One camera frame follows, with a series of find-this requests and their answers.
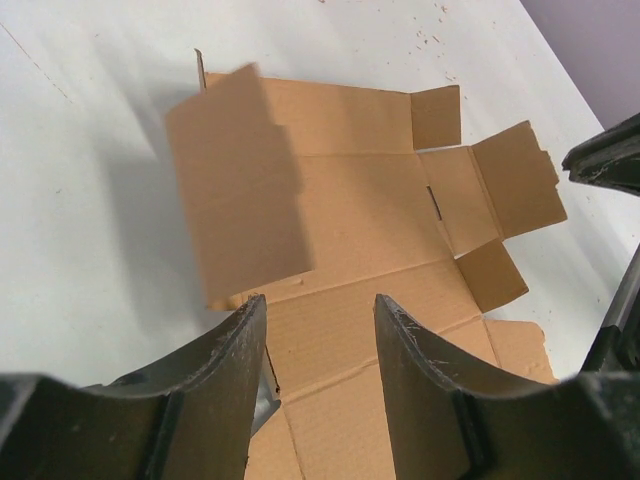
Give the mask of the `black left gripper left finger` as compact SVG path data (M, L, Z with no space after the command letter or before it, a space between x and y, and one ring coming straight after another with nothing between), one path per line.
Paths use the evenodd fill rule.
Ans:
M108 385L1 378L5 479L240 479L266 343L266 300Z

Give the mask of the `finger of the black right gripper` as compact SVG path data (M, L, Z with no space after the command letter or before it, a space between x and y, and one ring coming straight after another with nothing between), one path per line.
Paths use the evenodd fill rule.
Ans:
M639 192L639 114L572 148L562 162L574 183Z

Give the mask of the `brown cardboard box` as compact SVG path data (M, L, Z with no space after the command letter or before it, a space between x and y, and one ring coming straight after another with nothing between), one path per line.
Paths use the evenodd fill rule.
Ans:
M461 140L455 85L403 93L201 72L166 115L207 304L267 302L281 407L249 479L391 479L375 297L485 362L554 379L542 330L491 310L528 288L509 238L563 222L529 122Z

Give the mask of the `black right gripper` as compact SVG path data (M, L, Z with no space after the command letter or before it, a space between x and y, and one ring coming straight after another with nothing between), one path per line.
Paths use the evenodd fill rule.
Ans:
M639 249L636 249L581 367L582 371L639 371L639 284Z

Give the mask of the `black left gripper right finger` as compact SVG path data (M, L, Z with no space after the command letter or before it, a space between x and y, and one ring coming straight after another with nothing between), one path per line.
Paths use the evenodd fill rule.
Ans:
M384 406L400 479L635 479L639 376L545 385L495 367L375 299Z

